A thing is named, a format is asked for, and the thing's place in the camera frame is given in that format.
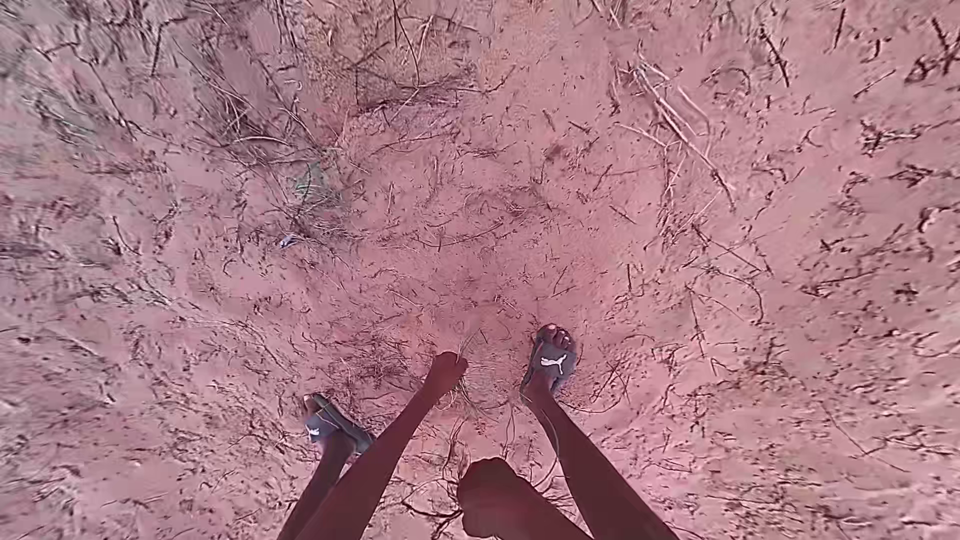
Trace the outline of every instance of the white logo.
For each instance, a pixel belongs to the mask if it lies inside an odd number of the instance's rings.
[[[564,374],[564,360],[566,360],[566,355],[563,355],[556,360],[551,360],[550,358],[540,357],[541,366],[557,366],[560,368],[560,374]]]

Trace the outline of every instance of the stick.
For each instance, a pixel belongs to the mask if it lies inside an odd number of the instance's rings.
[[[847,18],[847,8],[840,12],[840,22],[837,23],[837,32],[833,35],[833,48],[836,49],[840,43],[840,33],[843,32],[843,22]]]
[[[455,240],[455,241],[449,242],[449,243],[447,243],[447,244],[443,244],[443,241],[442,241],[442,240],[441,240],[441,244],[438,245],[438,244],[431,244],[430,242],[424,242],[423,240],[420,240],[419,238],[414,238],[414,239],[417,240],[417,242],[423,244],[424,246],[426,246],[426,247],[428,247],[428,248],[438,248],[438,249],[439,249],[439,248],[441,248],[442,246],[452,246],[452,245],[454,245],[454,244],[459,244],[460,242],[466,242],[466,241],[472,240],[472,239],[474,239],[474,238],[479,238],[480,236],[483,236],[483,235],[486,234],[486,233],[492,233],[493,231],[496,231],[497,229],[499,229],[499,228],[502,227],[502,226],[503,226],[503,222],[501,221],[501,222],[497,223],[496,225],[494,225],[493,227],[490,227],[489,229],[483,231],[482,233],[477,233],[477,234],[474,234],[473,236],[468,236],[468,237],[466,237],[466,238],[461,238],[461,239],[459,239],[459,240]]]
[[[664,144],[663,141],[661,141],[660,139],[654,137],[653,135],[648,134],[647,132],[641,130],[640,128],[635,128],[635,127],[633,127],[633,126],[628,126],[628,125],[626,125],[626,124],[621,124],[621,123],[619,123],[619,122],[613,122],[613,125],[616,126],[617,128],[623,128],[623,129],[627,130],[628,132],[634,132],[634,133],[637,134],[637,135],[645,136],[645,137],[649,138],[650,140],[656,142],[661,148],[666,148],[666,144]]]
[[[863,94],[867,93],[867,92],[870,90],[870,88],[873,88],[874,86],[876,86],[877,84],[879,84],[880,81],[883,81],[884,79],[886,79],[887,77],[890,77],[890,76],[893,75],[894,73],[897,73],[897,69],[896,69],[896,68],[891,69],[886,75],[880,77],[879,79],[877,79],[877,80],[873,81],[872,83],[870,83],[870,84],[864,86],[863,88],[861,88],[860,91],[856,92],[856,93],[853,95],[853,99],[854,99],[854,100],[859,99],[859,97],[862,96]]]
[[[674,134],[680,138],[680,141],[686,145],[687,148],[692,150],[700,159],[710,168],[710,177],[717,182],[720,187],[723,188],[724,193],[727,195],[727,199],[730,202],[731,209],[735,209],[735,204],[733,202],[733,188],[727,184],[727,182],[720,176],[719,168],[713,163],[713,161],[707,157],[699,148],[697,148],[690,139],[684,134],[683,130],[680,129],[680,126],[677,124],[676,117],[679,115],[669,104],[664,101],[662,97],[654,90],[653,84],[650,82],[650,79],[647,77],[646,72],[642,68],[634,70],[634,79],[639,83],[642,83],[643,89],[654,99],[654,105],[657,107],[660,116],[663,118],[663,121],[673,130]]]
[[[783,83],[786,87],[790,88],[790,76],[786,73],[786,60],[783,59],[783,56],[780,55],[780,51],[777,50],[777,47],[774,45],[770,35],[767,34],[767,31],[762,26],[760,27],[760,37],[767,42],[767,45],[770,46],[770,50],[774,53],[774,60],[777,61],[777,66],[780,68],[780,73],[783,74]]]
[[[614,205],[608,205],[608,206],[610,207],[611,210],[615,211],[620,217],[636,225],[636,221],[634,221],[629,215],[624,213],[623,210],[617,209]]]

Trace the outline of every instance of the slide sandal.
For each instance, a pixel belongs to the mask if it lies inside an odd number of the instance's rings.
[[[567,379],[573,375],[577,365],[576,343],[570,332],[554,324],[546,325],[537,332],[534,348],[530,353],[530,364],[520,384],[522,390],[535,371],[547,370],[553,377],[550,393],[557,394]]]
[[[350,420],[336,405],[323,394],[313,393],[309,396],[319,407],[316,413],[311,414],[306,421],[306,430],[310,434],[310,442],[315,443],[324,439],[336,430],[345,433],[356,443],[355,452],[360,455],[373,444],[376,439],[369,431],[361,428]]]

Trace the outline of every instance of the hand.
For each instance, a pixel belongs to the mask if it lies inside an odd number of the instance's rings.
[[[464,510],[463,527],[469,536],[489,538],[507,536],[530,518],[530,501],[523,495],[540,495],[528,482],[516,475],[506,461],[495,457],[473,462],[457,486],[457,501]]]
[[[423,389],[431,396],[440,397],[453,389],[467,370],[467,359],[447,351],[433,358],[430,373],[426,375]]]

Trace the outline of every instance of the dirt ground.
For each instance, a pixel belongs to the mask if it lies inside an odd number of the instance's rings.
[[[269,538],[300,395],[380,431],[445,349],[367,536],[464,537],[492,455],[579,521],[517,395],[551,321],[682,538],[960,537],[960,3],[0,20],[3,538]]]

